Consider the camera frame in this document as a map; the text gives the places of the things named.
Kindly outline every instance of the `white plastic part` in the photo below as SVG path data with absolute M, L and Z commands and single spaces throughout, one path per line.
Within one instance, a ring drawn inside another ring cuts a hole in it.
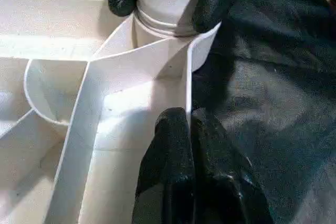
M 173 106 L 190 115 L 192 71 L 218 26 L 172 37 L 114 16 L 106 0 L 0 3 L 12 26 L 0 27 L 0 223 L 131 223 L 155 121 Z M 53 53 L 74 38 L 82 54 Z
M 197 0 L 138 0 L 140 20 L 158 33 L 191 36 L 191 23 Z
M 41 223 L 62 139 L 33 110 L 0 138 L 0 222 Z
M 186 51 L 168 38 L 89 64 L 45 223 L 130 223 L 156 119 L 175 106 L 191 111 Z
M 1 0 L 0 57 L 87 60 L 124 19 L 107 0 Z
M 69 125 L 85 61 L 30 60 L 24 89 L 30 106 L 50 123 Z

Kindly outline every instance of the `black cloth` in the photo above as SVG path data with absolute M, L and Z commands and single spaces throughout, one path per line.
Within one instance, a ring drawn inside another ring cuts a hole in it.
M 326 0 L 237 0 L 193 74 L 275 223 L 336 223 L 335 29 Z

